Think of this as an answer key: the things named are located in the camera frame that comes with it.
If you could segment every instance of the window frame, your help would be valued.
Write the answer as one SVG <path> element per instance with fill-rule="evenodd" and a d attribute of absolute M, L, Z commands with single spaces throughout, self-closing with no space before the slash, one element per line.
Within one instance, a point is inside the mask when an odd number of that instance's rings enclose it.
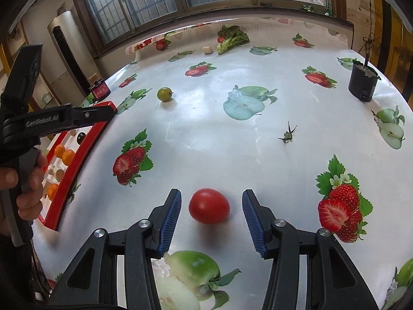
<path fill-rule="evenodd" d="M 86 36 L 88 37 L 90 44 L 92 46 L 92 55 L 96 58 L 97 56 L 102 55 L 104 52 L 113 49 L 116 45 L 129 40 L 138 34 L 149 30 L 159 24 L 162 24 L 167 21 L 171 21 L 177 18 L 182 18 L 185 16 L 212 11 L 220 9 L 230 9 L 230 8 L 245 8 L 245 7 L 259 7 L 259 8 L 283 8 L 283 9 L 301 9 L 303 5 L 312 6 L 314 12 L 324 14 L 327 11 L 326 6 L 322 6 L 315 3 L 303 2 L 298 0 L 224 0 L 218 2 L 211 2 L 208 4 L 200 4 L 197 6 L 188 6 L 186 0 L 174 0 L 177 11 L 161 16 L 154 20 L 151 20 L 147 23 L 141 24 L 138 27 L 134 26 L 132 16 L 129 13 L 129 10 L 126 6 L 126 3 L 122 0 L 118 0 L 121 6 L 121 10 L 125 16 L 125 19 L 130 27 L 130 30 L 121 36 L 115 38 L 114 40 L 104 44 L 104 41 L 101 37 L 101 34 L 98 30 L 94 18 L 90 12 L 87 0 L 73 0 L 78 14 L 79 20 L 84 28 Z M 342 10 L 342 8 L 337 8 L 336 4 L 340 4 L 342 1 L 333 0 L 334 10 Z"/>

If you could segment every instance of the finger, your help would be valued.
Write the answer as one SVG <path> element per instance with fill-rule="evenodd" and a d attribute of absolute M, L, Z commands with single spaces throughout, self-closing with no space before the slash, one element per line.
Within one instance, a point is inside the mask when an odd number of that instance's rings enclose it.
<path fill-rule="evenodd" d="M 0 190 L 11 189 L 17 185 L 19 176 L 10 168 L 0 168 Z"/>
<path fill-rule="evenodd" d="M 42 185 L 42 181 L 43 181 L 43 170 L 41 168 L 34 168 L 28 183 L 30 185 L 30 188 L 32 190 L 36 190 L 40 185 Z"/>
<path fill-rule="evenodd" d="M 23 220 L 34 220 L 39 217 L 40 212 L 42 212 L 43 204 L 42 202 L 37 202 L 37 204 L 30 209 L 19 209 L 19 216 Z"/>
<path fill-rule="evenodd" d="M 35 206 L 43 196 L 43 187 L 40 186 L 36 190 L 30 190 L 22 193 L 17 197 L 16 203 L 19 209 L 29 209 Z"/>
<path fill-rule="evenodd" d="M 37 157 L 37 165 L 40 168 L 43 168 L 44 166 L 47 165 L 47 158 L 46 156 L 43 154 L 43 152 L 39 153 L 39 156 Z"/>

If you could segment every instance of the dark purple fruit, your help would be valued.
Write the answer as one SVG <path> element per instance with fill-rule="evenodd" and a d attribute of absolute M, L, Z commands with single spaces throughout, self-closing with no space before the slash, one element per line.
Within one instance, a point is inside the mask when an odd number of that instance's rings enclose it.
<path fill-rule="evenodd" d="M 83 132 L 81 132 L 81 133 L 78 134 L 78 137 L 77 137 L 77 143 L 78 143 L 78 145 L 80 145 L 80 144 L 82 143 L 82 141 L 85 139 L 85 137 L 86 137 L 86 134 L 83 133 Z"/>

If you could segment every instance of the black cylindrical container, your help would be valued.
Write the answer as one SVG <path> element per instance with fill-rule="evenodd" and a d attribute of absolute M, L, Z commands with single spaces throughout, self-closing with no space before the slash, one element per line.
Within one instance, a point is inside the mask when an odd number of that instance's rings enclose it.
<path fill-rule="evenodd" d="M 352 77 L 350 78 L 348 90 L 361 101 L 370 102 L 376 88 L 377 79 L 381 80 L 375 69 L 363 65 L 359 61 L 353 61 Z"/>

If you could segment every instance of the black sleeve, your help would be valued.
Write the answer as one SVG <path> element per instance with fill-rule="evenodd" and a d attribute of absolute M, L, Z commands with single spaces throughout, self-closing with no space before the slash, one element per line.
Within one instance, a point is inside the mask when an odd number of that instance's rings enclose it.
<path fill-rule="evenodd" d="M 34 300 L 31 270 L 31 243 L 15 247 L 10 237 L 0 234 L 0 265 L 14 289 L 27 301 Z"/>

